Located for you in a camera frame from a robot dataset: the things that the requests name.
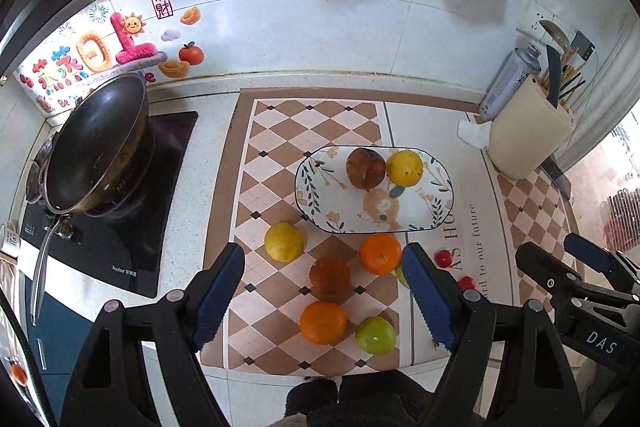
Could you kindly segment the white crumpled tissue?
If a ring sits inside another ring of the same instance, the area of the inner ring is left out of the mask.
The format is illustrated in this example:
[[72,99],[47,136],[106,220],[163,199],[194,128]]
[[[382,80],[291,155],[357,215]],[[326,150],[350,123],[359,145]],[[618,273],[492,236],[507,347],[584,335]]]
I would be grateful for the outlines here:
[[465,144],[477,150],[487,150],[490,142],[492,122],[483,122],[483,124],[475,124],[472,121],[459,121],[457,127],[457,136]]

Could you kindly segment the large green apple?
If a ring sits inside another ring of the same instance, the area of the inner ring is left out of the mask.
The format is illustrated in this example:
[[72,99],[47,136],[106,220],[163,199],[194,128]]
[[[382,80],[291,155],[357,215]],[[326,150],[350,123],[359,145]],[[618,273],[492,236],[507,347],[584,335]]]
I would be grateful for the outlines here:
[[402,271],[402,265],[398,265],[398,267],[395,269],[395,275],[397,277],[398,282],[401,283],[402,286],[404,286],[407,289],[410,288],[408,281],[405,278],[404,271]]

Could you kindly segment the cream utensil holder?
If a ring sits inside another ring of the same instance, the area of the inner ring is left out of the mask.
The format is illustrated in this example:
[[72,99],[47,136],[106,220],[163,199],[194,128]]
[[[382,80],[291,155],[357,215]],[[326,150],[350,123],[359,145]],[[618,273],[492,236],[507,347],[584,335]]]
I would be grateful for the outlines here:
[[574,129],[573,113],[561,103],[553,106],[547,92],[529,75],[491,123],[487,153],[507,178],[525,179]]

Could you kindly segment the yellow lemon on plate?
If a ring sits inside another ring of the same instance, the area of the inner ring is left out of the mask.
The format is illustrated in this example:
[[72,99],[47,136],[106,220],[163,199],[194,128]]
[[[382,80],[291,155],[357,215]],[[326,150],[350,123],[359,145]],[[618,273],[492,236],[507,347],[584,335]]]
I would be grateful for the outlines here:
[[386,160],[387,178],[393,184],[405,188],[421,181],[423,169],[423,160],[413,150],[398,150]]

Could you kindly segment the white wall socket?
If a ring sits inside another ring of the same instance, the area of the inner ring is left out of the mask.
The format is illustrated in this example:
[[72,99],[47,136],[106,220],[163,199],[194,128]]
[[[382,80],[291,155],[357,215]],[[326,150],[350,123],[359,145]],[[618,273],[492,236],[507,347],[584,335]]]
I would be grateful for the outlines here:
[[548,32],[540,26],[539,22],[541,20],[550,20],[564,32],[569,42],[573,41],[576,31],[570,28],[564,20],[561,20],[557,15],[551,13],[534,0],[527,5],[524,15],[516,25],[516,31],[525,36],[530,42],[556,44]]

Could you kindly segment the grey spray can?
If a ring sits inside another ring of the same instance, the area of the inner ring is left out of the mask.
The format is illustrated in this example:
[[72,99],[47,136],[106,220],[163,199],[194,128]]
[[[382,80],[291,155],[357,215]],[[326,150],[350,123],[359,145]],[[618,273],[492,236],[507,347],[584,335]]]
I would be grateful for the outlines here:
[[526,78],[540,73],[539,57],[539,49],[532,44],[526,48],[515,48],[509,53],[483,101],[480,102],[482,121],[494,120]]

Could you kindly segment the checkered kitchen mat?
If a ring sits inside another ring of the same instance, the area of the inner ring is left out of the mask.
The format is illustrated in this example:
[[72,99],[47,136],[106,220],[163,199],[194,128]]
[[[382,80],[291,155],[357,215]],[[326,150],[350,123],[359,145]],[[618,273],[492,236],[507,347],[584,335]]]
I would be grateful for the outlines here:
[[[546,301],[547,294],[515,265],[516,248],[534,242],[561,256],[570,229],[567,207],[540,171],[511,181],[480,150],[457,136],[472,115],[448,108],[356,98],[265,98],[243,94],[222,153],[209,234],[238,243],[245,270],[224,324],[201,359],[221,369],[269,375],[344,375],[400,369],[437,360],[446,350],[432,338],[407,288],[395,274],[374,275],[358,251],[370,234],[331,234],[304,218],[295,196],[298,165],[329,145],[415,147],[445,166],[454,184],[454,208],[431,231],[392,233],[401,244],[419,243],[433,259],[440,248],[454,255],[445,269],[456,280],[469,275],[496,303]],[[304,253],[292,262],[273,260],[266,232],[290,222],[305,236]],[[341,259],[350,285],[337,295],[315,291],[309,270],[318,259]],[[347,315],[344,338],[316,345],[300,332],[299,317],[316,301],[336,303]],[[367,317],[394,326],[395,348],[369,355],[355,333]]]

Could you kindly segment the small green apple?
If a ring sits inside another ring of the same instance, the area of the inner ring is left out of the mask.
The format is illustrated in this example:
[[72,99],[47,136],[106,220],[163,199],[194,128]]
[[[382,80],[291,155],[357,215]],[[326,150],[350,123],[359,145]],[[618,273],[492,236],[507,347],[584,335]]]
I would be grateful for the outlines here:
[[396,338],[394,326],[384,317],[367,317],[355,333],[357,345],[369,355],[386,355],[395,348]]

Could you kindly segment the small yellow citrus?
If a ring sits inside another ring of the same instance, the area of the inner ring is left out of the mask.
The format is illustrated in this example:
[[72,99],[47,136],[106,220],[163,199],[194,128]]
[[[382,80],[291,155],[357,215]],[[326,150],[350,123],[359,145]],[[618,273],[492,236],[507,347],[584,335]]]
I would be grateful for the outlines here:
[[290,222],[282,221],[273,225],[265,234],[264,245],[267,254],[277,262],[292,262],[304,253],[305,236]]

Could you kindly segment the colourful wall stickers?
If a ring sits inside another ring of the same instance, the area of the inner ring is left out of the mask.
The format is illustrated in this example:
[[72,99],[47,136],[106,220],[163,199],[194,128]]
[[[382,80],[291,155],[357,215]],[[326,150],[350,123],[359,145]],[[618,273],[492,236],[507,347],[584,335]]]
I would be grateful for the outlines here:
[[133,72],[147,84],[183,80],[205,61],[195,35],[201,7],[151,0],[151,16],[112,2],[90,5],[63,23],[12,72],[41,113],[72,108],[111,78]]

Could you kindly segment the black wok pan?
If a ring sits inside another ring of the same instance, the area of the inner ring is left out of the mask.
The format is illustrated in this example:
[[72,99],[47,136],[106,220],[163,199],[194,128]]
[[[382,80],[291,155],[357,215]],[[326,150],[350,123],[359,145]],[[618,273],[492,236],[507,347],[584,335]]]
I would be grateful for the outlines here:
[[43,198],[52,220],[32,278],[32,324],[38,323],[42,309],[53,237],[73,215],[111,204],[126,192],[128,171],[148,127],[145,81],[130,72],[88,94],[58,132],[43,175]]

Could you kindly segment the floral oval plate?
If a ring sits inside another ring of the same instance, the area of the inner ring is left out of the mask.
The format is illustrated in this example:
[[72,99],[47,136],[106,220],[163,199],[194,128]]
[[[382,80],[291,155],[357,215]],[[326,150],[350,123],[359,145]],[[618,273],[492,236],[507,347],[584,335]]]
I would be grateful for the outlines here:
[[415,147],[372,146],[382,159],[413,153],[422,176],[401,186],[384,174],[378,185],[359,188],[347,173],[347,159],[357,145],[319,148],[297,167],[295,202],[303,217],[331,234],[431,231],[444,224],[454,208],[454,184],[442,163]]

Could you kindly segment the chopsticks bundle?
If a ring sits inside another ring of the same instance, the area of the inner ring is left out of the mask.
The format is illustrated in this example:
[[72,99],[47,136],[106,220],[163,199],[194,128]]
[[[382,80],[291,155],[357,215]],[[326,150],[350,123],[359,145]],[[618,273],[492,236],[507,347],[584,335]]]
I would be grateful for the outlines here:
[[577,48],[569,49],[561,57],[559,104],[563,108],[567,108],[570,105],[570,99],[573,94],[586,84],[585,77],[582,75],[582,65],[574,65],[577,57]]

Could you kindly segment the red cherry tomato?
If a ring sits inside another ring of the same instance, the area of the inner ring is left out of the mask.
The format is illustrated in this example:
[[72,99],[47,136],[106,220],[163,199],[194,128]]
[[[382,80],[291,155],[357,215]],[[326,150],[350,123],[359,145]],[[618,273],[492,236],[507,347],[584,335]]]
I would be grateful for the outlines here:
[[473,277],[469,277],[469,275],[465,275],[464,277],[460,277],[458,280],[458,285],[462,289],[462,291],[466,291],[467,289],[475,289],[476,283]]
[[434,260],[440,269],[447,269],[454,263],[454,255],[448,249],[440,248],[434,254]]

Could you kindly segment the black induction cooktop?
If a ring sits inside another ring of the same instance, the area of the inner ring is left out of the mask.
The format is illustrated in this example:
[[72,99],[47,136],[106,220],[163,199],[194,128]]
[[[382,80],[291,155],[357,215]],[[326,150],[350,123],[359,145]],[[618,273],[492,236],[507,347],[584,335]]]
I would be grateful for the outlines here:
[[96,280],[153,298],[184,153],[198,113],[152,116],[115,198],[71,217],[49,256]]

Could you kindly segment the bright orange front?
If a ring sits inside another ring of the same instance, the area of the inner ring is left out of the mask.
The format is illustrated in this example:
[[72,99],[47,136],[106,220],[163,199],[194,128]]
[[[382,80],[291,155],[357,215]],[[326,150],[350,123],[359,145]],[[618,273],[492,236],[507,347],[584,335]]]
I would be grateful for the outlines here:
[[336,303],[316,301],[304,309],[299,317],[302,335],[316,345],[334,345],[346,334],[347,315]]

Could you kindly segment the dark red apple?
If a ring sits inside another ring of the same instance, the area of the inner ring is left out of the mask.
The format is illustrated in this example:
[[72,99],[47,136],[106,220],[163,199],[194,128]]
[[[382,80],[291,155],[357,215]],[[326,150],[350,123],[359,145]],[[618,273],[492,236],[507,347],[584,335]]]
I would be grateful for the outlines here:
[[346,160],[349,182],[360,190],[371,190],[382,182],[386,175],[386,162],[375,150],[358,147]]

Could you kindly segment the dark orange tangerine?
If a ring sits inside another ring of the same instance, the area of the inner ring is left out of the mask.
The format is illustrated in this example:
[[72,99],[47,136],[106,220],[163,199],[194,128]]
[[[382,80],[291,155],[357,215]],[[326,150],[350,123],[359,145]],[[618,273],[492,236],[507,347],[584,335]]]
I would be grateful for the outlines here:
[[341,259],[322,257],[309,270],[309,280],[315,291],[324,295],[337,295],[350,285],[350,269]]

